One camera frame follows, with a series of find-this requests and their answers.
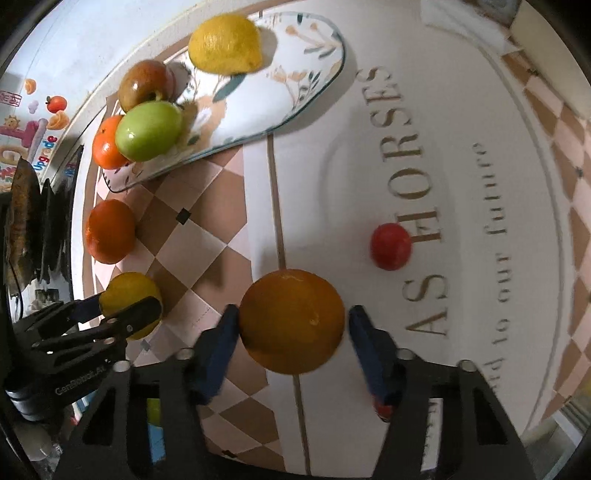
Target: red tomato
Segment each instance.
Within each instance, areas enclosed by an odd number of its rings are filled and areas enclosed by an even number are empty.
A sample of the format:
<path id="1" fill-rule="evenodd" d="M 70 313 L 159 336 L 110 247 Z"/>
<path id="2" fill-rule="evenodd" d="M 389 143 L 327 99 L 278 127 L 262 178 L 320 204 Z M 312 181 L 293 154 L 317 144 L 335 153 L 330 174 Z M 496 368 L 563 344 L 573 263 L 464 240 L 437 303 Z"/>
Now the red tomato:
<path id="1" fill-rule="evenodd" d="M 385 223 L 374 230 L 370 252 L 374 263 L 383 270 L 398 270 L 410 258 L 413 243 L 399 223 Z"/>
<path id="2" fill-rule="evenodd" d="M 392 405 L 384 405 L 374 397 L 374 410 L 383 422 L 390 423 L 392 413 L 394 413 L 394 407 Z"/>
<path id="3" fill-rule="evenodd" d="M 47 97 L 46 105 L 51 113 L 57 113 L 60 110 L 65 110 L 68 106 L 68 102 L 64 97 L 55 95 L 53 97 Z"/>

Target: diamond pattern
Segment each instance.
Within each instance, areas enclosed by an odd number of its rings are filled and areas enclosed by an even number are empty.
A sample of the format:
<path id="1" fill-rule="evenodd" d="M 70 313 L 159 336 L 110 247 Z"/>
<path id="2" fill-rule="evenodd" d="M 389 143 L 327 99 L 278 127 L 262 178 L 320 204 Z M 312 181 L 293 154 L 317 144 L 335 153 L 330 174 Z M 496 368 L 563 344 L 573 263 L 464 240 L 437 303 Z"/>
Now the diamond pattern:
<path id="1" fill-rule="evenodd" d="M 545 407 L 547 417 L 591 378 L 591 122 L 577 118 L 548 83 L 534 74 L 523 52 L 507 55 L 504 61 L 523 85 L 548 135 L 565 194 L 571 200 L 573 256 L 579 277 L 573 287 L 572 340 L 562 354 L 554 396 Z M 113 197 L 105 187 L 99 179 L 94 204 Z M 127 351 L 135 365 L 146 365 L 161 361 L 180 345 L 191 345 L 203 330 L 216 324 L 226 303 L 239 302 L 252 281 L 245 275 L 250 262 L 242 151 L 236 147 L 193 162 L 117 198 L 134 211 L 141 246 L 117 266 L 92 262 L 95 291 L 102 291 L 118 271 L 146 271 L 158 283 L 165 303 L 163 323 L 146 339 L 131 342 Z M 192 233 L 177 230 L 185 227 Z M 194 227 L 219 241 L 217 254 L 207 248 L 194 249 Z M 265 370 L 239 342 L 220 397 L 211 405 L 215 411 L 199 409 L 210 451 L 284 470 L 267 387 Z"/>
<path id="2" fill-rule="evenodd" d="M 192 346 L 252 284 L 243 175 L 242 149 L 232 148 L 116 196 L 100 176 L 94 203 L 111 197 L 127 203 L 137 241 L 117 265 L 93 261 L 95 291 L 121 272 L 139 271 L 163 296 L 163 321 L 147 337 L 129 342 L 126 355 L 134 365 L 157 363 Z M 267 374 L 242 342 L 219 395 L 198 411 L 212 453 L 285 470 Z"/>
<path id="3" fill-rule="evenodd" d="M 246 225 L 244 178 L 224 170 L 191 208 L 191 220 L 228 243 Z"/>
<path id="4" fill-rule="evenodd" d="M 525 97 L 549 136 L 564 192 L 571 201 L 573 260 L 578 273 L 572 294 L 571 342 L 562 353 L 554 396 L 543 414 L 546 418 L 591 380 L 591 121 L 578 118 L 541 76 L 533 74 L 523 51 L 503 60 L 525 85 Z"/>

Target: lemon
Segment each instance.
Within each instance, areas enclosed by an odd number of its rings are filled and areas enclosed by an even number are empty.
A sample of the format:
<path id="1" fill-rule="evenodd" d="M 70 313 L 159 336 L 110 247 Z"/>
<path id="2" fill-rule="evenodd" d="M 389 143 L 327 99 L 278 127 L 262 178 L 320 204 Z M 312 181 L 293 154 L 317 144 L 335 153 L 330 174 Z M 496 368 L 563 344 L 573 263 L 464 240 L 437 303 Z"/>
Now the lemon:
<path id="1" fill-rule="evenodd" d="M 152 279 L 138 272 L 122 273 L 111 280 L 107 289 L 100 295 L 100 311 L 105 317 L 115 315 L 117 312 L 146 297 L 155 297 L 159 299 L 160 305 L 162 305 L 160 289 Z M 160 319 L 150 323 L 129 338 L 138 340 L 145 337 L 156 328 L 159 321 Z"/>
<path id="2" fill-rule="evenodd" d="M 259 70 L 262 51 L 258 29 L 237 14 L 210 18 L 191 35 L 189 58 L 199 70 L 219 75 Z"/>

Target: tangerine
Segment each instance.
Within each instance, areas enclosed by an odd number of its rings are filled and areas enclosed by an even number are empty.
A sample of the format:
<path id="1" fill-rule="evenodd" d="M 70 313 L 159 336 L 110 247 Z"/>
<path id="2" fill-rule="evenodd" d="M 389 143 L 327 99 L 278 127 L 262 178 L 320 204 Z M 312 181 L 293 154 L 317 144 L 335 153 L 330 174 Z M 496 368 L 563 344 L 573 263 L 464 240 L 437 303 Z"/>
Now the tangerine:
<path id="1" fill-rule="evenodd" d="M 123 260 L 135 244 L 135 218 L 119 200 L 105 200 L 90 212 L 85 229 L 86 248 L 100 263 L 113 265 Z"/>
<path id="2" fill-rule="evenodd" d="M 115 145 L 115 132 L 123 115 L 104 120 L 92 141 L 92 158 L 104 170 L 116 170 L 129 162 Z"/>
<path id="3" fill-rule="evenodd" d="M 244 347 L 280 374 L 315 370 L 334 354 L 345 328 L 345 307 L 324 278 L 303 270 L 269 273 L 248 288 L 240 305 Z"/>

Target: oval platter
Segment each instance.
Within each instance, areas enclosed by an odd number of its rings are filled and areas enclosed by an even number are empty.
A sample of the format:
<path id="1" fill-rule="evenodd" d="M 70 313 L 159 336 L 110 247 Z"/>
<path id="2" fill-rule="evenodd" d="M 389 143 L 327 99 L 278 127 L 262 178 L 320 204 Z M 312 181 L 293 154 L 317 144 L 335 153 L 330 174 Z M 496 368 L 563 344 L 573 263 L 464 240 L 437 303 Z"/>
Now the oval platter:
<path id="1" fill-rule="evenodd" d="M 103 171 L 112 192 L 271 133 L 304 111 L 342 71 L 345 45 L 326 18 L 282 12 L 252 20 L 265 62 L 254 74 L 226 77 L 197 70 L 187 46 L 165 61 L 184 88 L 176 100 L 183 109 L 183 131 L 166 154 Z M 118 102 L 108 112 L 120 113 Z"/>

